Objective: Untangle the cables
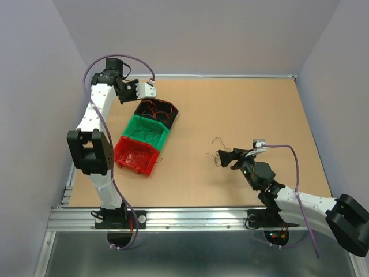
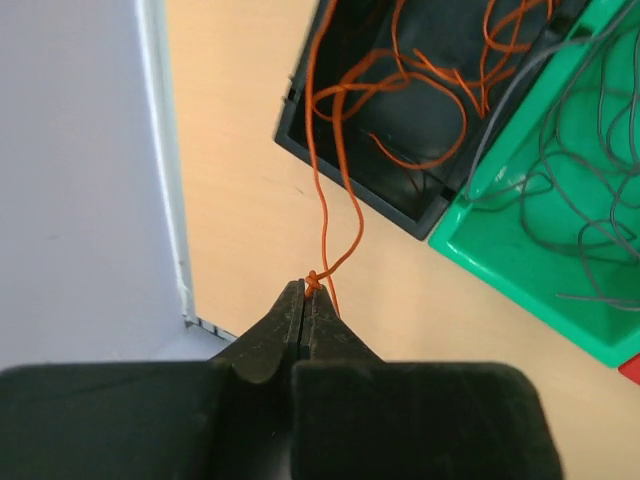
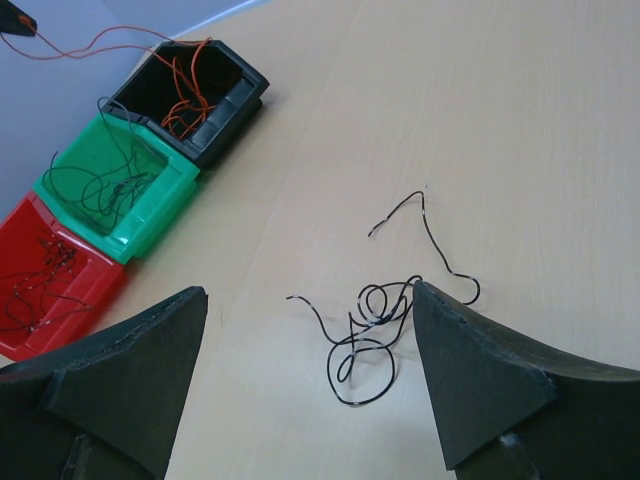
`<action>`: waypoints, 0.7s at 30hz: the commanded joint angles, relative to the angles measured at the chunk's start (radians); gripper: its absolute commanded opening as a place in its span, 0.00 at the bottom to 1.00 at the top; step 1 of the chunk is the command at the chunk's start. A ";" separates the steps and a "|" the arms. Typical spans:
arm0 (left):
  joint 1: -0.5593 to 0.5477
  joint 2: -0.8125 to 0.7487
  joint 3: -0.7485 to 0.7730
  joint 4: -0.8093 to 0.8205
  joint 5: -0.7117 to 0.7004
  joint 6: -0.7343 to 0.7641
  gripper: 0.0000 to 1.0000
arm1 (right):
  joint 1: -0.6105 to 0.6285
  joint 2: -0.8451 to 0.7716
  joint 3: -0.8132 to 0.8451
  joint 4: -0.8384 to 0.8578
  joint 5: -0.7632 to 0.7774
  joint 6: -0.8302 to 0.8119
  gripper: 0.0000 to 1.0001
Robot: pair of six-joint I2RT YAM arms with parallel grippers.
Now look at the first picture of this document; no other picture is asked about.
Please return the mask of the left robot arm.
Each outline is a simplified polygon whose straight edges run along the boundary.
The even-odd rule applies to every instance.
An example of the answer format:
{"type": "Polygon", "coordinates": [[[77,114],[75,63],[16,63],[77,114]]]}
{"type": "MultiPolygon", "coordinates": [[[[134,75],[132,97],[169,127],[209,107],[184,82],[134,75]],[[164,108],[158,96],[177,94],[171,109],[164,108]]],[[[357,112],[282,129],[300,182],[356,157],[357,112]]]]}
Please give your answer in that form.
{"type": "Polygon", "coordinates": [[[122,228],[125,224],[138,227],[138,216],[119,191],[114,178],[114,146],[106,120],[115,99],[122,103],[137,99],[135,80],[127,82],[123,75],[124,55],[105,55],[105,68],[93,75],[90,83],[82,78],[88,100],[84,116],[75,130],[67,133],[67,144],[75,168],[92,181],[100,197],[99,211],[92,216],[103,228],[122,228]]]}

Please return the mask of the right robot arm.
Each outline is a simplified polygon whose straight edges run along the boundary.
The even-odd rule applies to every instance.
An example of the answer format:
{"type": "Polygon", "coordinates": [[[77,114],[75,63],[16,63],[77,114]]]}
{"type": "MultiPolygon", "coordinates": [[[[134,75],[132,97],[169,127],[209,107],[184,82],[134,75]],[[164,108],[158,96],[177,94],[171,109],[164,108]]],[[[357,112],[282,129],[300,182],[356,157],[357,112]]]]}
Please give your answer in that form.
{"type": "Polygon", "coordinates": [[[368,211],[352,196],[321,197],[292,189],[276,181],[276,174],[265,162],[255,161],[260,148],[232,151],[219,150],[221,166],[231,162],[232,170],[240,170],[258,198],[266,207],[268,223],[281,222],[307,227],[334,238],[355,256],[368,254],[368,211]]]}

